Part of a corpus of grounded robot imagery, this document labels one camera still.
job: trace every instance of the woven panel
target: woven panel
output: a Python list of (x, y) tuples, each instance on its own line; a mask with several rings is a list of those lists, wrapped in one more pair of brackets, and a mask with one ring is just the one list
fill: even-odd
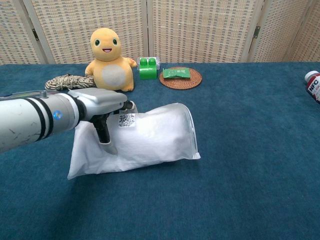
[(153, 0), (162, 62), (239, 62), (256, 0)]
[(101, 27), (119, 35), (123, 56), (145, 56), (139, 0), (32, 0), (32, 4), (57, 64), (91, 62), (90, 37)]
[(272, 0), (259, 42), (253, 55), (254, 62), (281, 62), (297, 33), (308, 0)]
[(315, 3), (297, 39), (291, 61), (320, 62), (320, 1)]
[(0, 1), (0, 22), (0, 64), (40, 63), (12, 0)]

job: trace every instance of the green snack packet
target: green snack packet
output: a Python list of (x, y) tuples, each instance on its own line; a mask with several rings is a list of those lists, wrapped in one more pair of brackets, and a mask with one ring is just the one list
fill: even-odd
[(190, 78), (189, 68), (169, 68), (163, 69), (164, 79)]

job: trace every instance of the white belly patch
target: white belly patch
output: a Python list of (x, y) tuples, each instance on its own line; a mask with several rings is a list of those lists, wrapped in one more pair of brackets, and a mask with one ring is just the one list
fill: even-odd
[(124, 69), (116, 64), (105, 66), (101, 72), (103, 81), (113, 87), (121, 86), (125, 83), (126, 73)]

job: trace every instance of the plush toy's mouth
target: plush toy's mouth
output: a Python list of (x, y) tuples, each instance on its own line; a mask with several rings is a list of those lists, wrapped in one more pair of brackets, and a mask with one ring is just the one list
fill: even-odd
[(105, 53), (109, 53), (111, 52), (112, 48), (102, 48), (102, 51), (104, 51)]

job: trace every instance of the yellow plush toy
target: yellow plush toy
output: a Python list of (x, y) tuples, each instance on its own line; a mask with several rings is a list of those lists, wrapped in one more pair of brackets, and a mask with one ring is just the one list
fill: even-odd
[(95, 59), (86, 67), (85, 75), (93, 75), (98, 88), (132, 91), (134, 77), (131, 67), (137, 63), (121, 56), (121, 42), (118, 35), (109, 28), (93, 32), (90, 45)]

